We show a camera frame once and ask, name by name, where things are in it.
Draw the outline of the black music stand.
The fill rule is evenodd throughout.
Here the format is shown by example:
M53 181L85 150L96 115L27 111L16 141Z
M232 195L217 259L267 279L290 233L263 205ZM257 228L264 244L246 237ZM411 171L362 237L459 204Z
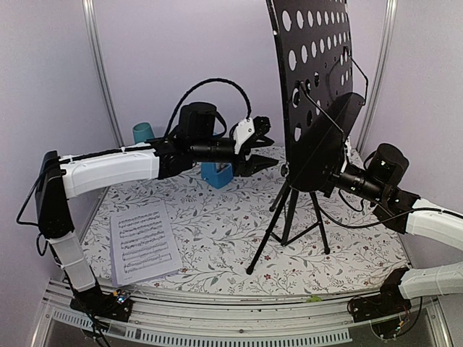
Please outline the black music stand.
M298 196L307 192L325 228L316 196L344 163L344 143L365 95L353 91L350 16L346 1L267 1L279 67L288 174L282 197L255 256L252 274L269 238L286 246Z

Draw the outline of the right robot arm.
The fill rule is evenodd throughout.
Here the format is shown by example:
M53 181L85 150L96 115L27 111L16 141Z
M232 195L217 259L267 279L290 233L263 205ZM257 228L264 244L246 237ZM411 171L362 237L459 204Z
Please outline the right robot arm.
M462 248L462 214L399 188L409 161L397 147L382 143L369 158L364 168L345 162L330 174L328 183L375 205L379 225ZM387 276L378 294L354 297L347 310L355 322L362 322L408 310L414 298L461 293L461 262L425 269L401 267Z

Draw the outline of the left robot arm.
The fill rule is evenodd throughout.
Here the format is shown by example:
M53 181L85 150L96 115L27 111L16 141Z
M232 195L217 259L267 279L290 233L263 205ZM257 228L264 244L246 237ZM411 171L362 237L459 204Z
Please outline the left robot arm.
M226 137L213 132L216 121L223 118L211 103L180 105L174 115L179 123L161 138L85 155L60 156L53 150L43 157L28 195L35 200L33 225L69 281L74 296L71 308L89 318L128 322L133 301L102 292L75 233L69 199L128 181L171 178L196 163L229 164L237 177L252 176L278 163L251 152L274 143L266 136L271 128L266 116L246 116Z

